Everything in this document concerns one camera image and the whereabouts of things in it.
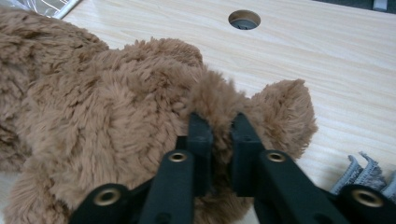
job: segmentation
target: desk grommet hole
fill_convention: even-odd
[[[249,10],[237,10],[230,14],[228,22],[239,30],[252,30],[260,25],[260,16]]]

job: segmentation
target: wooden table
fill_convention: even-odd
[[[233,28],[239,9],[257,13],[259,27]],[[385,176],[396,170],[396,15],[309,0],[85,0],[64,20],[113,49],[152,36],[184,40],[247,96],[306,80],[319,130],[298,164],[321,188],[345,171],[347,155],[364,166],[359,151]]]

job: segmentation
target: plush toy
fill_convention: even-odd
[[[67,223],[106,183],[133,189],[187,134],[189,114],[211,126],[214,190],[195,200],[195,223],[231,223],[252,199],[230,189],[230,127],[244,113],[266,148],[299,158],[317,130],[302,80],[252,98],[177,39],[109,49],[76,26],[0,8],[0,169],[21,172],[6,223]]]

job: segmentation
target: metal grommet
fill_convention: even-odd
[[[381,207],[384,205],[381,198],[368,190],[354,189],[352,190],[352,196],[357,202],[369,207]]]
[[[184,153],[176,152],[169,156],[170,161],[180,162],[187,159],[187,155]]]
[[[286,160],[285,156],[283,156],[280,153],[276,153],[276,152],[268,153],[267,158],[268,158],[268,160],[275,161],[275,162],[282,162],[282,161]]]
[[[100,191],[93,202],[99,206],[108,206],[119,200],[121,197],[120,191],[117,189],[104,189]]]

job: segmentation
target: screw hole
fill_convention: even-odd
[[[230,14],[228,22],[239,30],[252,30],[260,25],[260,16],[249,10],[237,10]]]
[[[268,160],[275,162],[282,162],[286,160],[286,158],[282,154],[276,152],[268,153],[267,158]]]
[[[352,191],[352,196],[357,202],[369,207],[381,207],[384,205],[381,198],[368,190],[355,189]]]
[[[119,200],[120,191],[117,189],[104,189],[99,192],[93,199],[93,202],[99,206],[108,206]]]
[[[180,162],[180,161],[184,161],[187,159],[187,155],[183,154],[183,153],[174,153],[172,155],[169,156],[169,160],[170,161],[174,161],[174,162]]]

